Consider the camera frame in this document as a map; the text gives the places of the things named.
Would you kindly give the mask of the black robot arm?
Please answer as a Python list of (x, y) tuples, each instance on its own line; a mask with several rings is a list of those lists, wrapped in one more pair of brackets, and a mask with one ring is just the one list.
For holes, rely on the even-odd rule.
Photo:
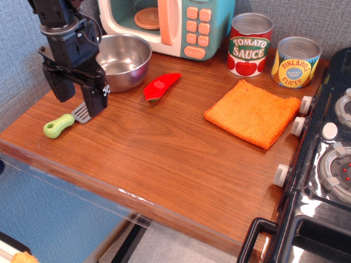
[(91, 117), (107, 108), (106, 74), (96, 61), (102, 32), (97, 21), (81, 10), (81, 1), (30, 1), (49, 47), (40, 47), (43, 72), (60, 102), (81, 87)]

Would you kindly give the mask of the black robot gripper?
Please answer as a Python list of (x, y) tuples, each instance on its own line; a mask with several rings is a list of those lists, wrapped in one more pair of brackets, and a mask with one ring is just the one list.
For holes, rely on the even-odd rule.
[(74, 16), (70, 22), (39, 26), (49, 44), (39, 52), (51, 90), (60, 102), (65, 102), (75, 95), (74, 83), (80, 84), (91, 117), (107, 108), (110, 93), (105, 72), (96, 61), (101, 37), (97, 37), (94, 24), (89, 17)]

